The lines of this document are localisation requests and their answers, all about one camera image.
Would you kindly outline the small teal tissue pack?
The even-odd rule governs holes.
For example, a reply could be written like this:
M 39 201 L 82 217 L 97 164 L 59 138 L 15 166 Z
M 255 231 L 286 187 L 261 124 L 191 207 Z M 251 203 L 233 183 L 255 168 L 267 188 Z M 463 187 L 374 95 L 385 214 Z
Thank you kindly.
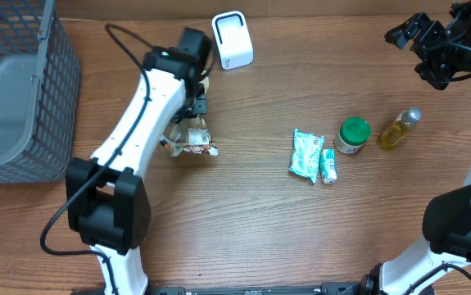
M 325 184 L 333 184 L 337 180 L 335 153 L 333 149 L 323 149 L 319 162 L 322 180 Z

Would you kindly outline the mint green wipes pack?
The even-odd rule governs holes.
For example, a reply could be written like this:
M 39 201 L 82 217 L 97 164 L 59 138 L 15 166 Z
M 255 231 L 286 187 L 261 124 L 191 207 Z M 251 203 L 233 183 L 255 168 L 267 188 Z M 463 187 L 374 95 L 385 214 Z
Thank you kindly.
M 307 178 L 315 184 L 319 173 L 320 153 L 322 152 L 324 140 L 324 136 L 318 137 L 315 134 L 294 129 L 289 171 Z

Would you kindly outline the yellow liquid bottle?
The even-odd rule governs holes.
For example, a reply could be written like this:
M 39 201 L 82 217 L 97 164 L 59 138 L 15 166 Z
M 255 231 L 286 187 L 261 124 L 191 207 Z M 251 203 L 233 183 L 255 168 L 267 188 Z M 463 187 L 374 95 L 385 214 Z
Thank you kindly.
M 422 118 L 423 113 L 419 107 L 411 107 L 404 110 L 378 136 L 378 146 L 385 151 L 392 150 L 406 135 L 416 128 Z

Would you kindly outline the green lid jar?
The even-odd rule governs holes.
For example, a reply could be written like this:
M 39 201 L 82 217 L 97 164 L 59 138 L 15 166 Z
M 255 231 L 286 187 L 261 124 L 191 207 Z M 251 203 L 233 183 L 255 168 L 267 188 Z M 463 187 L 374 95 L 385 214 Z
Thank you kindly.
M 350 117 L 342 123 L 333 142 L 339 152 L 353 154 L 362 148 L 370 135 L 371 128 L 365 119 Z

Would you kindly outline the brown snack packet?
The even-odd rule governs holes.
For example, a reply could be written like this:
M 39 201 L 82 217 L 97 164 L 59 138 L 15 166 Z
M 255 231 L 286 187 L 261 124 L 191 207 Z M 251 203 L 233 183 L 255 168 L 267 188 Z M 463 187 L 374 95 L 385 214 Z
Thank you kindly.
M 197 96 L 206 95 L 208 89 L 209 78 L 206 77 L 199 83 Z M 171 157 L 177 157 L 182 152 L 217 156 L 219 154 L 218 148 L 202 116 L 183 119 L 179 123 L 174 123 L 172 120 L 160 137 L 161 148 Z

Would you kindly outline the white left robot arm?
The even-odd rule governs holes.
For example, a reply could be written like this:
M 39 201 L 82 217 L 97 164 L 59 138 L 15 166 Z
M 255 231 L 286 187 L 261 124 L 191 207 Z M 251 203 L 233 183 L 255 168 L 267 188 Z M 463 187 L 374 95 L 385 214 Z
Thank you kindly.
M 143 177 L 166 126 L 206 111 L 198 98 L 212 52 L 211 39 L 192 28 L 175 47 L 153 46 L 135 62 L 138 87 L 117 126 L 88 160 L 67 167 L 68 224 L 99 261 L 100 294 L 150 292 L 140 256 L 151 219 Z

